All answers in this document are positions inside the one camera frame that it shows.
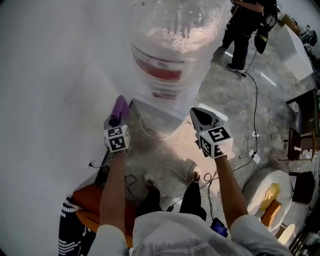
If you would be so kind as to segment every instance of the white wall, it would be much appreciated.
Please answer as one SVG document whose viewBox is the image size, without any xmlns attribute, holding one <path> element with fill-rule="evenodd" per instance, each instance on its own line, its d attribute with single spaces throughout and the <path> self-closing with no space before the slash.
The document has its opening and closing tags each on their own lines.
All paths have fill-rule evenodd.
<svg viewBox="0 0 320 256">
<path fill-rule="evenodd" d="M 97 28 L 93 2 L 0 5 L 0 247 L 8 256 L 58 254 L 62 203 L 95 173 L 88 163 L 101 163 L 106 152 L 113 84 L 130 71 L 108 69 L 111 52 L 126 51 L 124 43 L 110 49 L 116 39 L 108 45 L 95 36 L 98 30 L 107 38 L 113 24 Z"/>
<path fill-rule="evenodd" d="M 300 26 L 309 25 L 320 39 L 320 12 L 312 0 L 279 0 L 283 4 L 282 12 L 288 14 Z M 314 54 L 320 58 L 320 45 L 313 48 Z"/>
</svg>

